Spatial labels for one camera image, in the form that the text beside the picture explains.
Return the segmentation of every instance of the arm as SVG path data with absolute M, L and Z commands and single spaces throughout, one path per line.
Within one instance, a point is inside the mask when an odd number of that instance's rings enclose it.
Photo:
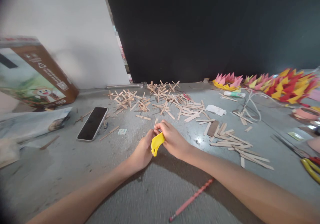
M 150 144 L 153 130 L 141 139 L 133 154 L 110 173 L 70 193 L 44 210 L 27 224 L 82 224 L 97 206 L 120 184 L 136 172 L 145 168 L 152 158 Z
M 317 223 L 316 210 L 285 189 L 235 165 L 191 146 L 168 122 L 155 126 L 161 129 L 164 147 L 181 159 L 212 175 L 247 208 L 266 223 Z

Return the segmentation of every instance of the tape roll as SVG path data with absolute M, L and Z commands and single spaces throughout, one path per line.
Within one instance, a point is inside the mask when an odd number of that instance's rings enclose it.
M 318 120 L 320 118 L 320 112 L 312 109 L 312 108 L 299 108 L 292 111 L 293 114 L 302 119 L 307 120 Z

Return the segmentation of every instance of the red scissor handle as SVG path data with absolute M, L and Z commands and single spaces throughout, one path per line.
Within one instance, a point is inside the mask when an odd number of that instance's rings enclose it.
M 309 157 L 310 161 L 320 166 L 320 158 L 318 157 Z

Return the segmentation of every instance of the glue stick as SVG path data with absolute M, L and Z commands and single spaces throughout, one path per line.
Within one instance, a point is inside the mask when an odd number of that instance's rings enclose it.
M 235 93 L 235 92 L 230 92 L 230 91 L 224 91 L 223 95 L 225 96 L 233 96 L 233 97 L 239 97 L 239 98 L 244 98 L 246 96 L 245 93 Z

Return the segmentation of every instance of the yellow scissor handle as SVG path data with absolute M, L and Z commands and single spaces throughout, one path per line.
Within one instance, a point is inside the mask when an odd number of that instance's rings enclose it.
M 153 156 L 157 156 L 158 149 L 162 143 L 164 143 L 165 138 L 163 133 L 161 132 L 159 135 L 156 135 L 151 142 L 151 152 Z
M 309 175 L 318 183 L 320 184 L 320 177 L 312 170 L 314 169 L 317 173 L 320 174 L 320 168 L 318 168 L 313 162 L 311 162 L 307 158 L 303 158 L 300 160 L 304 168 L 307 170 Z

